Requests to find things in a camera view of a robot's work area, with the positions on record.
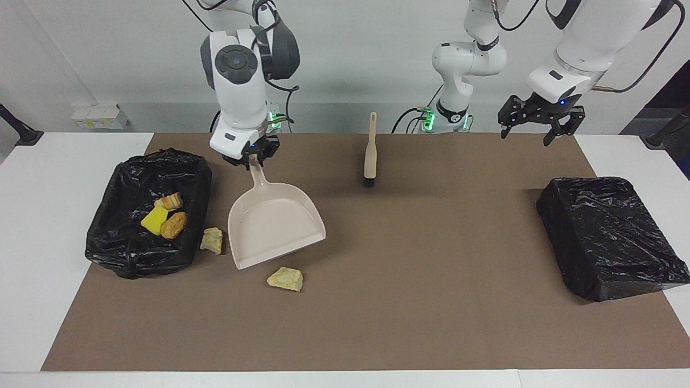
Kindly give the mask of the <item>brown bread roll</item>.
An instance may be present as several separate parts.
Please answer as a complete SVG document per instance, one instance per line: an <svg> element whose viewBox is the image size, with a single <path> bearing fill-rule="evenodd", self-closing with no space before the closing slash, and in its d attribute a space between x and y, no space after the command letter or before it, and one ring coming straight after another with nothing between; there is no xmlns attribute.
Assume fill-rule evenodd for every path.
<svg viewBox="0 0 690 388"><path fill-rule="evenodd" d="M160 228L160 235L166 240L175 240L187 225L187 213L173 213Z"/></svg>

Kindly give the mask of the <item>white power strip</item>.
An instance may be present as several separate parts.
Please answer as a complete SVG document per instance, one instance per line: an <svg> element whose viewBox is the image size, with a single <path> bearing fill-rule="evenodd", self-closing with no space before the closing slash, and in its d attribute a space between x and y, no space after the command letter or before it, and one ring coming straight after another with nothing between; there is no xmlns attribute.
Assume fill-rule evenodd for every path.
<svg viewBox="0 0 690 388"><path fill-rule="evenodd" d="M77 128L86 130L120 130L130 123L119 104L74 106L71 119Z"/></svg>

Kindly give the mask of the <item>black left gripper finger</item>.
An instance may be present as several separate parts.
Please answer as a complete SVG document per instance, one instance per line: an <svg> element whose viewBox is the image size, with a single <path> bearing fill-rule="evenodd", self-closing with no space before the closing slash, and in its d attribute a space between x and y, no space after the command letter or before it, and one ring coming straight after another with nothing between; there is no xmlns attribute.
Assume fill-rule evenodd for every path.
<svg viewBox="0 0 690 388"><path fill-rule="evenodd" d="M503 104L497 114L498 124L501 126L500 135L506 139L511 129L529 122L530 111L529 99L520 99L519 96L511 95Z"/></svg>
<svg viewBox="0 0 690 388"><path fill-rule="evenodd" d="M574 106L567 111L568 120L560 123L560 119L551 115L547 119L550 130L543 138L543 144L548 147L554 139L561 136L572 136L585 118L584 106Z"/></svg>

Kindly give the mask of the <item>small beige foam chunk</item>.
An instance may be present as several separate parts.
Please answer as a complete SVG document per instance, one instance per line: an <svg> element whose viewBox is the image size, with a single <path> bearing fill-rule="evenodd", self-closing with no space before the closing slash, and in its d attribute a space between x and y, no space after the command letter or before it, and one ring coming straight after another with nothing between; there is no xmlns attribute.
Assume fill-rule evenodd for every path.
<svg viewBox="0 0 690 388"><path fill-rule="evenodd" d="M223 241L223 231L217 227L210 227L204 230L199 249L210 251L215 255L221 255L223 250Z"/></svg>

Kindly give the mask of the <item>open bin with black bag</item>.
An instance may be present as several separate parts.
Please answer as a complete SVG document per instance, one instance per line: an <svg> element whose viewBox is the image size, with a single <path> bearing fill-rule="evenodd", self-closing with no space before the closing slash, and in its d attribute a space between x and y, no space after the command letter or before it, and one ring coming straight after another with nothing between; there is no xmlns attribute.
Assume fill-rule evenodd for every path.
<svg viewBox="0 0 690 388"><path fill-rule="evenodd" d="M86 234L85 257L126 279L192 265L204 232L212 171L202 156L167 148L116 165ZM187 224L172 240L141 226L160 197L179 192Z"/></svg>

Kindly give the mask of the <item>brown table mat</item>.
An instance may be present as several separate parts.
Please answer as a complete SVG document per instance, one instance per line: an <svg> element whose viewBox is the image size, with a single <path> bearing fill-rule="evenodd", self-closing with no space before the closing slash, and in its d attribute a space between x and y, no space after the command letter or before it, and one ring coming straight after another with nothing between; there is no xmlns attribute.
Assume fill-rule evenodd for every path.
<svg viewBox="0 0 690 388"><path fill-rule="evenodd" d="M589 303L562 282L535 202L593 177L577 141L497 133L284 134L265 164L300 187L326 239L238 270L200 252L179 273L126 280L92 265L44 371L690 368L661 293ZM267 278L303 274L301 292Z"/></svg>

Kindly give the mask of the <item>black stand foot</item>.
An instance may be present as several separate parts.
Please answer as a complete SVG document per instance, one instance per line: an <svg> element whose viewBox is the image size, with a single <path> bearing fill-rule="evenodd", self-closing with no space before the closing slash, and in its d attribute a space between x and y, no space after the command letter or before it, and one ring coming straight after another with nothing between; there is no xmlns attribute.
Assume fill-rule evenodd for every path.
<svg viewBox="0 0 690 388"><path fill-rule="evenodd" d="M44 131L35 130L24 121L15 117L2 103L0 103L0 118L19 135L19 140L16 142L17 147L32 147L44 135Z"/></svg>
<svg viewBox="0 0 690 388"><path fill-rule="evenodd" d="M673 133L676 133L690 125L690 103L660 130L651 135L640 135L641 142L650 150L665 150L663 141Z"/></svg>

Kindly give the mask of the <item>large yellow sponge wedge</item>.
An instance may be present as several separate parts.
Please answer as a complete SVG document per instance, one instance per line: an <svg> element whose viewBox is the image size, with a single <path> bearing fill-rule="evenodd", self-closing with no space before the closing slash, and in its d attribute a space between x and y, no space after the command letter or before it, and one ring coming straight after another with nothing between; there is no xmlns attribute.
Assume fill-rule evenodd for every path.
<svg viewBox="0 0 690 388"><path fill-rule="evenodd" d="M140 224L153 235L162 235L162 225L168 219L169 211L162 206L155 206L143 219Z"/></svg>

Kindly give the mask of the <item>bin wrapped in black bag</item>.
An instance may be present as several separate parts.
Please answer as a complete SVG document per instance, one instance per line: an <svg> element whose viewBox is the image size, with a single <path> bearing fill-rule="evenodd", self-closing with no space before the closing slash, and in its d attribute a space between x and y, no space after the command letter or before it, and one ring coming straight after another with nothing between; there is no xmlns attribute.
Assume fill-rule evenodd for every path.
<svg viewBox="0 0 690 388"><path fill-rule="evenodd" d="M590 302L690 285L633 184L621 177L560 177L536 201L570 292Z"/></svg>

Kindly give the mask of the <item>large pale yellow foam chunk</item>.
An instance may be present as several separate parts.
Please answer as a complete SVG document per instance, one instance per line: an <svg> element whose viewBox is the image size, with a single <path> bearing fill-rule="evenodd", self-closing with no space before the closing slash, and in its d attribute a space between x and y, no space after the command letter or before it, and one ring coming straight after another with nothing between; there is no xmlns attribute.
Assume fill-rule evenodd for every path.
<svg viewBox="0 0 690 388"><path fill-rule="evenodd" d="M303 274L297 268L280 267L267 280L271 287L301 292L303 287Z"/></svg>

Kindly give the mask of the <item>orange striped bread piece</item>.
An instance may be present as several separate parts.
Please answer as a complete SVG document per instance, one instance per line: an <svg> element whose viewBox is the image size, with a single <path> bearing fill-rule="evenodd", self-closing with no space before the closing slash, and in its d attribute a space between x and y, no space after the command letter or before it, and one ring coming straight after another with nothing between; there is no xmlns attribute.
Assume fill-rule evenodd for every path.
<svg viewBox="0 0 690 388"><path fill-rule="evenodd" d="M183 198L180 192L175 192L169 196L160 197L153 202L155 208L163 208L168 211L174 211L183 207Z"/></svg>

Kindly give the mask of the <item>beige plastic dustpan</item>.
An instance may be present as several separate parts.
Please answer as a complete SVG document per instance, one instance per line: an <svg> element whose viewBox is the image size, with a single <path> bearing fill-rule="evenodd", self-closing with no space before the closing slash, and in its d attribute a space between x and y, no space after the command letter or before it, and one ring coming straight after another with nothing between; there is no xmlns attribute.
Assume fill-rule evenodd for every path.
<svg viewBox="0 0 690 388"><path fill-rule="evenodd" d="M253 187L232 204L227 236L239 270L291 254L326 238L312 199L297 186L266 179L256 155L249 158Z"/></svg>

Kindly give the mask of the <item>beige brush with black bristles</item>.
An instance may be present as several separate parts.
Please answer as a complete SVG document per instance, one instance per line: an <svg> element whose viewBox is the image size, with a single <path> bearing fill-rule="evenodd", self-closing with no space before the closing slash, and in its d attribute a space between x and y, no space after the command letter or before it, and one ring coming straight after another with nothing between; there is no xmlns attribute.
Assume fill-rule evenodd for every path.
<svg viewBox="0 0 690 388"><path fill-rule="evenodd" d="M368 143L365 148L364 157L364 186L372 188L375 186L377 176L377 113L372 112L369 116Z"/></svg>

